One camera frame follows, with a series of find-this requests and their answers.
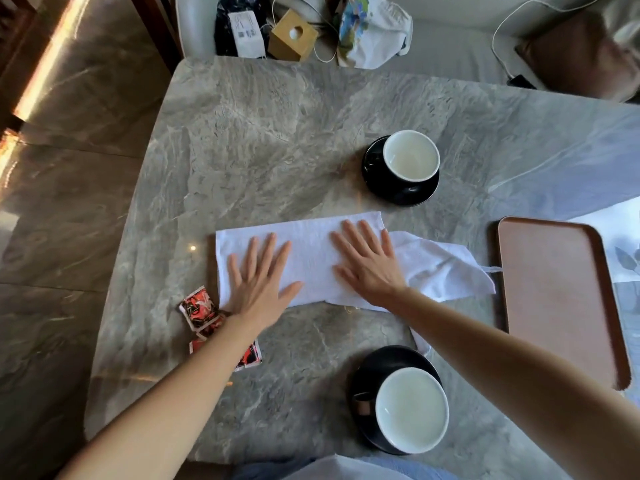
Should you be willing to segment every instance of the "finger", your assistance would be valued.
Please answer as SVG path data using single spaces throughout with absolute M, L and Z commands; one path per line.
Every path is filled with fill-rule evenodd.
M 291 251 L 291 241 L 287 241 L 280 248 L 276 259 L 273 262 L 273 268 L 271 270 L 271 276 L 273 276 L 278 282 L 282 277 L 284 266 L 287 265 L 287 259 L 289 258 L 289 252 Z
M 282 300 L 285 308 L 288 307 L 291 303 L 291 300 L 293 300 L 293 298 L 295 298 L 296 295 L 300 293 L 300 290 L 302 290 L 302 287 L 304 285 L 305 284 L 302 281 L 296 281 L 280 292 L 278 297 Z
M 394 245 L 391 244 L 391 236 L 389 236 L 389 231 L 387 229 L 382 229 L 382 250 L 390 258 L 396 257 Z
M 367 245 L 369 246 L 369 248 L 373 252 L 375 252 L 375 254 L 382 255 L 383 250 L 382 250 L 382 246 L 380 246 L 380 240 L 378 239 L 376 234 L 373 232 L 373 229 L 371 228 L 369 223 L 367 221 L 360 221 L 358 222 L 358 225 L 360 227 L 360 231 L 362 235 L 364 236 L 364 240 L 367 242 Z
M 335 244 L 335 247 L 338 248 L 342 256 L 347 259 L 352 264 L 357 264 L 358 260 L 362 257 L 358 252 L 354 249 L 349 241 L 347 241 L 342 234 L 339 232 L 332 232 L 331 239 Z
M 352 270 L 350 270 L 347 266 L 342 266 L 340 264 L 337 266 L 333 266 L 333 270 L 338 275 L 338 277 L 346 281 L 351 288 L 355 289 L 358 278 Z
M 253 236 L 249 241 L 249 250 L 244 258 L 244 279 L 249 281 L 255 276 L 255 263 L 258 259 L 258 238 Z
M 370 256 L 372 254 L 373 251 L 366 243 L 363 236 L 361 236 L 356 226 L 353 225 L 353 222 L 342 221 L 342 230 L 360 256 Z
M 235 254 L 229 256 L 229 277 L 234 288 L 238 288 L 242 284 L 242 274 L 238 268 L 238 257 Z
M 276 248 L 276 234 L 274 232 L 269 234 L 266 245 L 260 256 L 260 264 L 258 264 L 258 277 L 263 278 L 269 273 L 271 267 L 271 261 L 273 259 L 273 250 Z

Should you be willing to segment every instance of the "marble table top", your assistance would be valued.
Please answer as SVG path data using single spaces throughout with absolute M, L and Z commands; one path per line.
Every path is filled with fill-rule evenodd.
M 359 172 L 370 142 L 404 128 L 427 134 L 442 155 L 436 194 L 411 209 L 375 198 Z M 216 230 L 381 210 L 390 230 L 464 244 L 481 264 L 496 264 L 491 223 L 500 217 L 569 219 L 638 196 L 639 128 L 633 105 L 507 86 L 330 65 L 183 61 L 116 259 L 87 437 L 187 358 L 190 334 L 175 306 L 203 284 L 215 292 Z M 450 305 L 501 326 L 500 300 Z M 316 303 L 286 310 L 259 340 L 264 363 L 233 375 L 190 459 L 379 454 L 359 437 L 345 389 L 368 352 L 413 345 L 398 318 Z M 437 352 L 433 363 L 451 421 L 442 443 L 418 460 L 461 477 L 564 476 Z

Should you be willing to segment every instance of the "white bag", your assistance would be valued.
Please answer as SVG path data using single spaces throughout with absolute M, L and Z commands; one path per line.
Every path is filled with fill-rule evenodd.
M 340 17 L 338 63 L 377 69 L 411 46 L 413 19 L 388 0 L 346 0 Z

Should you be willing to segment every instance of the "white cable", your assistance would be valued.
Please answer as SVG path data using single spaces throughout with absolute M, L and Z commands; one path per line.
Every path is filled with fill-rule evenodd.
M 326 23 L 327 25 L 329 25 L 329 26 L 333 29 L 333 31 L 335 31 L 336 35 L 338 35 L 338 37 L 340 37 L 340 33 L 338 32 L 338 29 L 336 29 L 336 28 L 333 26 L 333 24 L 332 24 L 332 23 L 329 23 L 329 22 L 327 21 L 327 19 L 324 17 L 324 15 L 323 15 L 322 13 L 320 13 L 316 7 L 314 7 L 313 5 L 311 5 L 311 3 L 309 3 L 307 0 L 300 0 L 300 1 L 303 1 L 304 3 L 306 3 L 307 5 L 309 5 L 309 6 L 311 7 L 311 9 L 312 9 L 313 11 L 315 11 L 315 12 L 318 14 L 318 16 L 319 16 L 320 18 L 322 18 L 322 21 L 323 21 L 324 23 Z M 275 7 L 275 5 L 276 5 L 276 0 L 273 0 L 273 1 L 271 2 L 271 17 L 272 17 L 272 19 L 273 19 L 273 23 L 276 23 L 276 15 L 275 15 L 275 12 L 274 12 L 274 7 Z M 325 64 L 328 64 L 328 63 L 329 63 L 329 62 L 331 62 L 331 61 L 335 58 L 335 56 L 338 54 L 338 48 L 336 47 L 336 49 L 335 49 L 335 51 L 334 51 L 333 55 L 331 56 L 331 59 L 329 59 L 328 61 L 322 60 L 322 59 L 318 56 L 318 53 L 316 52 L 316 44 L 314 44 L 314 54 L 316 55 L 316 59 L 318 59 L 320 62 L 323 62 L 323 63 L 325 63 Z
M 501 21 L 500 25 L 498 25 L 498 28 L 496 28 L 496 30 L 493 32 L 493 37 L 491 39 L 491 51 L 493 52 L 493 55 L 495 56 L 495 58 L 498 59 L 498 62 L 500 62 L 500 65 L 502 66 L 504 71 L 507 72 L 507 75 L 509 76 L 509 79 L 513 79 L 513 74 L 511 72 L 509 72 L 509 69 L 507 69 L 507 65 L 503 62 L 503 60 L 498 56 L 498 54 L 495 51 L 495 36 L 497 35 L 498 30 L 500 30 L 500 27 L 511 17 L 511 15 L 513 15 L 520 8 L 524 7 L 524 5 L 528 5 L 529 3 L 539 3 L 540 5 L 546 6 L 547 8 L 551 8 L 551 10 L 555 10 L 555 11 L 557 11 L 559 13 L 568 13 L 570 11 L 580 10 L 582 8 L 587 8 L 589 5 L 593 5 L 597 1 L 599 1 L 599 0 L 590 1 L 589 3 L 585 3 L 584 5 L 577 6 L 575 8 L 558 8 L 557 6 L 553 6 L 553 5 L 551 5 L 551 3 L 547 3 L 546 1 L 542 1 L 542 0 L 527 0 L 523 4 L 518 6 L 510 14 L 508 14 L 507 18 L 505 18 L 503 21 Z

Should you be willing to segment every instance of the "brown tray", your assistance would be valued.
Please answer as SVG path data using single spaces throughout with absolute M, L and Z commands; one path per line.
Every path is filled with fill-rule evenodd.
M 623 390 L 631 371 L 600 234 L 504 217 L 498 224 L 508 331 Z

